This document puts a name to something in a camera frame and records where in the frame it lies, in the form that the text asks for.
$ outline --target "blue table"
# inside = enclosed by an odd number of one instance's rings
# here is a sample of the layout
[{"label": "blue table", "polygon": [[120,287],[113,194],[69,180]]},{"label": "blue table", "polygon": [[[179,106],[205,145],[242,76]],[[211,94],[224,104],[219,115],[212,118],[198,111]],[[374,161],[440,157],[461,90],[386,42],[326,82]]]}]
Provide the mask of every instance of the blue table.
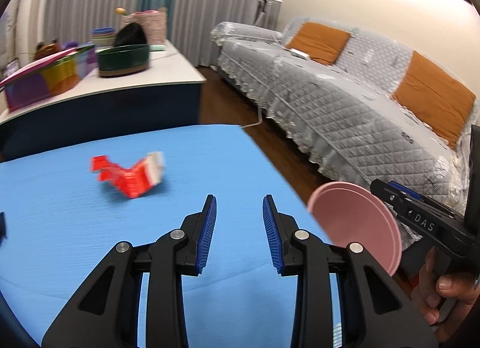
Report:
[{"label": "blue table", "polygon": [[[90,173],[92,156],[130,166],[163,151],[163,182],[128,200]],[[0,164],[0,211],[8,238],[0,248],[0,290],[33,339],[50,324],[85,277],[120,240],[154,242],[217,197],[207,267],[183,277],[190,346],[287,348],[296,278],[272,266],[262,198],[301,228],[326,235],[303,202],[238,126],[190,126],[76,145]],[[142,285],[139,346],[145,346],[147,278]],[[338,297],[334,295],[335,306]],[[335,323],[340,322],[335,308]]]}]

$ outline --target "wooden floor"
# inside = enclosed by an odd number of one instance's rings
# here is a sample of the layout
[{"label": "wooden floor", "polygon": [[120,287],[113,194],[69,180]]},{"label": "wooden floor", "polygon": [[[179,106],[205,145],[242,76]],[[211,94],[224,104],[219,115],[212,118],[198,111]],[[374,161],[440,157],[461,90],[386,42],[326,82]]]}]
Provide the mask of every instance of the wooden floor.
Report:
[{"label": "wooden floor", "polygon": [[[210,68],[199,68],[199,71],[207,79],[202,88],[200,123],[242,126],[257,123],[257,108],[253,103]],[[318,165],[309,162],[308,156],[298,150],[274,121],[264,117],[261,125],[245,131],[304,203],[318,186],[330,181],[318,172]]]}]

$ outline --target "human hand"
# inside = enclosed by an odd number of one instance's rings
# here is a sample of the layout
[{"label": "human hand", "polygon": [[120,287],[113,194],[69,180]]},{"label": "human hand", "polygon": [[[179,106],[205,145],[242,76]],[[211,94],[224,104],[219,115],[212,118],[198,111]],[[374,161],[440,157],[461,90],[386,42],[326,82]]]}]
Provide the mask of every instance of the human hand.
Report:
[{"label": "human hand", "polygon": [[480,287],[473,289],[475,278],[470,272],[444,275],[437,280],[433,272],[434,265],[435,247],[430,249],[425,257],[425,264],[420,270],[419,284],[412,291],[411,299],[429,325],[436,323],[440,316],[437,306],[441,297],[458,300],[447,319],[435,332],[438,341],[444,342],[454,334],[469,314],[479,297]]}]

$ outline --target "orange pillow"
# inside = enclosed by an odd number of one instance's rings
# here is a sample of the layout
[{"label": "orange pillow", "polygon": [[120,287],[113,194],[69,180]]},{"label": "orange pillow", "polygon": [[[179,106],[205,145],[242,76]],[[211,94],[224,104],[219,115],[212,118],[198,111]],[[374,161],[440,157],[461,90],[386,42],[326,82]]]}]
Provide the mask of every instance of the orange pillow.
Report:
[{"label": "orange pillow", "polygon": [[454,149],[472,111],[475,95],[439,66],[414,52],[392,98],[430,125]]},{"label": "orange pillow", "polygon": [[300,50],[320,64],[332,65],[349,38],[350,33],[346,31],[306,22],[286,47]]}]

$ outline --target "pink basket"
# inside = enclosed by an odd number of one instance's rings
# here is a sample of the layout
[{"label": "pink basket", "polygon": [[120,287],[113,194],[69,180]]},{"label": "pink basket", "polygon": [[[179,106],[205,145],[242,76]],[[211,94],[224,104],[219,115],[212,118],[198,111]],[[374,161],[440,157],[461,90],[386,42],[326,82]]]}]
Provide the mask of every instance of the pink basket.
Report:
[{"label": "pink basket", "polygon": [[356,184],[333,181],[310,196],[308,211],[334,245],[359,242],[392,276],[402,259],[402,238],[387,206]]},{"label": "pink basket", "polygon": [[122,28],[130,23],[142,26],[149,45],[163,45],[167,39],[167,10],[148,10],[122,16]]}]

